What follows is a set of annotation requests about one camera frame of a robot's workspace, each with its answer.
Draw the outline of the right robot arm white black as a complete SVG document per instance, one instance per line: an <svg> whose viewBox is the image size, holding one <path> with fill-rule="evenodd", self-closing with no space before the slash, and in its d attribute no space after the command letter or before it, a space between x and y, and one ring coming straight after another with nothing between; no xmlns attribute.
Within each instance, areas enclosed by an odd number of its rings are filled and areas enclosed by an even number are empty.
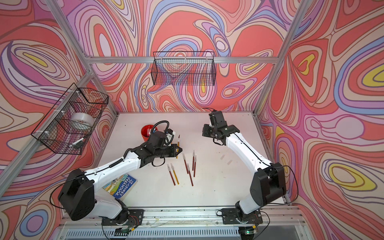
<svg viewBox="0 0 384 240"><path fill-rule="evenodd" d="M253 173L250 193L236 203L240 214L248 215L286 194L284 167L262 156L234 125L217 128L205 124L202 136L222 142L221 145L231 149Z"/></svg>

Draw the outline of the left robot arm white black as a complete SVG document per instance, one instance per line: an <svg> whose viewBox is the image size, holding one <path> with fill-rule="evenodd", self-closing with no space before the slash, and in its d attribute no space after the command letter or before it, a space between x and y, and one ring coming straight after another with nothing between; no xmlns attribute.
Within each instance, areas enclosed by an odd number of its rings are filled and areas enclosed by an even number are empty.
<svg viewBox="0 0 384 240"><path fill-rule="evenodd" d="M138 147L127 149L123 156L103 166L81 171L73 170L58 200L72 221L85 217L102 217L124 225L130 217L129 208L104 190L104 186L128 172L153 163L156 158L178 156L183 149L169 144L166 133L157 131Z"/></svg>

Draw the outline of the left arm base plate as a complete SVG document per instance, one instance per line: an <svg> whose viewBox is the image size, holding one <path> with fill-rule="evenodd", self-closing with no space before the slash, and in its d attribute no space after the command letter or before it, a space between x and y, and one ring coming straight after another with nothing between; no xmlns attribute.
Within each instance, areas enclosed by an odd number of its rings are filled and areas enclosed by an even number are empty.
<svg viewBox="0 0 384 240"><path fill-rule="evenodd" d="M143 209L131 209L123 210L122 213L114 219L102 218L102 226L128 226L137 227L140 226L144 218Z"/></svg>

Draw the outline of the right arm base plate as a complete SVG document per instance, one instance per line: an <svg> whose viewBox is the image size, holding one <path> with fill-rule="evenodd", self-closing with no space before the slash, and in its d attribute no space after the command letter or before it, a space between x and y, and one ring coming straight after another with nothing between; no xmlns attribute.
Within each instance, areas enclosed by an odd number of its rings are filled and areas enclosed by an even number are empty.
<svg viewBox="0 0 384 240"><path fill-rule="evenodd" d="M237 208L224 208L217 211L217 215L222 217L224 225L252 224L258 226L263 223L263 218L259 210L244 214Z"/></svg>

